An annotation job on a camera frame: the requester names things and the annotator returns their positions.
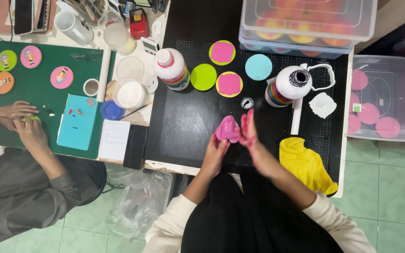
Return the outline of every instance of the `eyeglasses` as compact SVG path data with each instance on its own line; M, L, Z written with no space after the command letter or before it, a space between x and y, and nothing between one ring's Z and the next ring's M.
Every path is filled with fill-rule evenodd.
M87 55L70 54L70 56L77 62L100 61L103 59L103 52L91 51Z

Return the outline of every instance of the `blue lid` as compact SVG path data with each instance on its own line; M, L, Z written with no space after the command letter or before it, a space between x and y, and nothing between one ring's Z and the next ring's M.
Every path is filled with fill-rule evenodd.
M106 101L101 106L101 115L105 119L119 120L124 116L126 109L123 109L115 104L113 100Z

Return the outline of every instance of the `white mug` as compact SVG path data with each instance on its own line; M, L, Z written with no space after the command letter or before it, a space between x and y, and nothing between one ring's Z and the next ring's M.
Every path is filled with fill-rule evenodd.
M93 30L71 11L60 11L54 18L54 26L79 45L88 45L93 40Z

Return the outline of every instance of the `spiral notebook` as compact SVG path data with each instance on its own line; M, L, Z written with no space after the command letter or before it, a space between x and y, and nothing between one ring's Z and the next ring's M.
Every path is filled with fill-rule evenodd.
M131 123L104 119L98 158L124 160Z

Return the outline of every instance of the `white clay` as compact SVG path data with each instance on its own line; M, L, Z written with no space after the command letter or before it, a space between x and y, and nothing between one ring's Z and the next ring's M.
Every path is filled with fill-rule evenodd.
M309 102L309 106L312 111L321 118L328 117L334 112L335 108L337 108L337 104L325 92L316 95L312 101Z

